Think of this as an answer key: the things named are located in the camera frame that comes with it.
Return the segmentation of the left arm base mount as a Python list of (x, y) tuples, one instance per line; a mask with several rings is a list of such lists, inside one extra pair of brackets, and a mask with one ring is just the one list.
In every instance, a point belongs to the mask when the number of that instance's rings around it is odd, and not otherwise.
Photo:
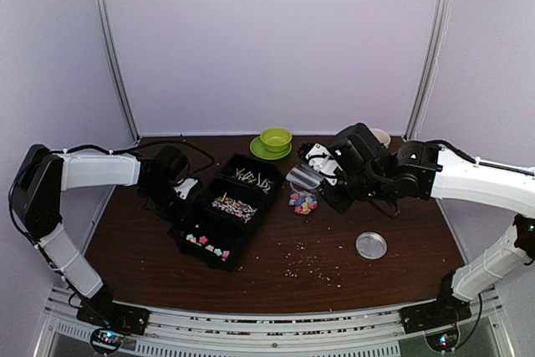
[(145, 334), (150, 311), (116, 302), (108, 284), (92, 297), (84, 296), (77, 289), (74, 294), (80, 300), (77, 320), (94, 326), (89, 345), (97, 355), (109, 356), (117, 352), (129, 336)]

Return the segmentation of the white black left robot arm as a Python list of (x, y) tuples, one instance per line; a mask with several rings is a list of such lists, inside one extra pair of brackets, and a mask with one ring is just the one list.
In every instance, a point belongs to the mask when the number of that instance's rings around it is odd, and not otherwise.
[(14, 226), (52, 263), (64, 281), (85, 299), (89, 315), (103, 327), (120, 320), (120, 308), (104, 295), (104, 280), (73, 243), (60, 214), (63, 192), (86, 187), (136, 186), (165, 218), (174, 221), (199, 187), (196, 178), (180, 178), (189, 163), (173, 146), (156, 156), (136, 150), (104, 150), (82, 145), (71, 150), (50, 150), (32, 145), (8, 193)]

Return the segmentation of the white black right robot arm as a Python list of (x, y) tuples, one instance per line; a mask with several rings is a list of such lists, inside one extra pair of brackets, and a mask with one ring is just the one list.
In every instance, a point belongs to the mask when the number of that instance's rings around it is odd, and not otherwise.
[(340, 214), (356, 201), (397, 207), (404, 198), (471, 201), (514, 212), (493, 245), (442, 279), (428, 309), (434, 324), (447, 324), (461, 303), (534, 260), (533, 168), (472, 157), (445, 140), (410, 140), (390, 153), (363, 123), (341, 130), (327, 145), (300, 145), (298, 156), (320, 177), (323, 199)]

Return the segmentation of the black three-compartment candy tray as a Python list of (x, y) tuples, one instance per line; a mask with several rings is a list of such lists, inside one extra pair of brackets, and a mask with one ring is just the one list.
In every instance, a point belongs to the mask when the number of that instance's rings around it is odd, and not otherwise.
[(178, 250), (231, 272), (283, 184), (273, 164), (235, 154), (168, 232)]

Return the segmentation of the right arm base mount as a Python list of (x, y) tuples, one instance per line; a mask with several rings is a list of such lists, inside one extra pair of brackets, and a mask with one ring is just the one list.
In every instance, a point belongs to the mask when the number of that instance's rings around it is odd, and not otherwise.
[(441, 279), (434, 301), (400, 310), (405, 333), (426, 332), (427, 345), (441, 354), (453, 353), (466, 342), (461, 339), (459, 323), (471, 317), (470, 303), (453, 296), (452, 278), (449, 273)]

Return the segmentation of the silver metal scoop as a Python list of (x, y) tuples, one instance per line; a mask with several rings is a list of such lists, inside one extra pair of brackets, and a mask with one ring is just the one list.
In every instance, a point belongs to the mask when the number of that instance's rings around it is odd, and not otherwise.
[(324, 182), (324, 178), (306, 164), (292, 168), (287, 173), (286, 180), (303, 191), (309, 192), (318, 192)]

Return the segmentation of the clear plastic jar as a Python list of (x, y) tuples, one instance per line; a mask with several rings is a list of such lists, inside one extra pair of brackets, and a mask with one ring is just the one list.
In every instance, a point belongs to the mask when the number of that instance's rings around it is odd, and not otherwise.
[(307, 216), (318, 208), (318, 196), (308, 191), (292, 191), (288, 205), (297, 215)]

